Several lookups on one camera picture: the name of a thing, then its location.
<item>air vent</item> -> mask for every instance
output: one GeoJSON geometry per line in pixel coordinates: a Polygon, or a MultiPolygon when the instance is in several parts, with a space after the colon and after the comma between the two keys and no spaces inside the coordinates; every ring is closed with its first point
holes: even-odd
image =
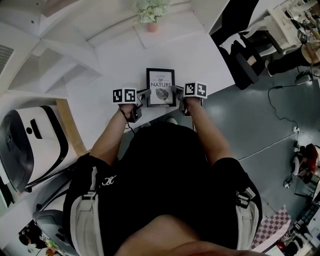
{"type": "Polygon", "coordinates": [[[9,47],[6,47],[0,44],[0,75],[2,73],[2,70],[4,70],[13,52],[14,52],[14,49],[11,49],[9,47]]]}

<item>flower pot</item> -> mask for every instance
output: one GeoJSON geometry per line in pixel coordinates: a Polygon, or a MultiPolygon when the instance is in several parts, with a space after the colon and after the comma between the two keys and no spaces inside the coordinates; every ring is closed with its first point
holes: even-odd
{"type": "Polygon", "coordinates": [[[148,31],[151,33],[158,31],[158,24],[157,23],[148,23],[148,31]]]}

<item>logo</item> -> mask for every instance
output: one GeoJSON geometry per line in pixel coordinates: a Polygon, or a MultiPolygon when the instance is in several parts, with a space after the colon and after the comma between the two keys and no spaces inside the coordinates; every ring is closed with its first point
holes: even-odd
{"type": "Polygon", "coordinates": [[[106,183],[102,183],[103,186],[108,186],[110,184],[113,184],[114,183],[114,178],[116,177],[117,175],[114,175],[114,176],[111,176],[110,178],[105,178],[104,180],[107,180],[106,183]]]}

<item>leaf illustration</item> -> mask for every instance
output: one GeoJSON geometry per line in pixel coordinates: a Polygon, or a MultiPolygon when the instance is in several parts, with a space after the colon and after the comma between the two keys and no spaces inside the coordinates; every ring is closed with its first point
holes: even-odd
{"type": "Polygon", "coordinates": [[[160,100],[163,101],[165,101],[169,97],[169,92],[162,88],[155,89],[155,94],[160,100]]]}

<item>black picture frame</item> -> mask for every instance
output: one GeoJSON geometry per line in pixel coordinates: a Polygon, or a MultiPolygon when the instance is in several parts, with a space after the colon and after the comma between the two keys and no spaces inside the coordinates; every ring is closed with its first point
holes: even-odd
{"type": "MultiPolygon", "coordinates": [[[[146,69],[146,87],[150,89],[150,72],[168,72],[171,73],[171,81],[172,86],[176,85],[175,81],[175,70],[174,69],[164,69],[164,68],[147,68],[146,69]]],[[[176,94],[172,91],[172,99],[173,102],[171,104],[151,104],[150,103],[151,97],[147,100],[147,107],[148,108],[155,108],[155,107],[175,107],[176,106],[176,94]]]]}

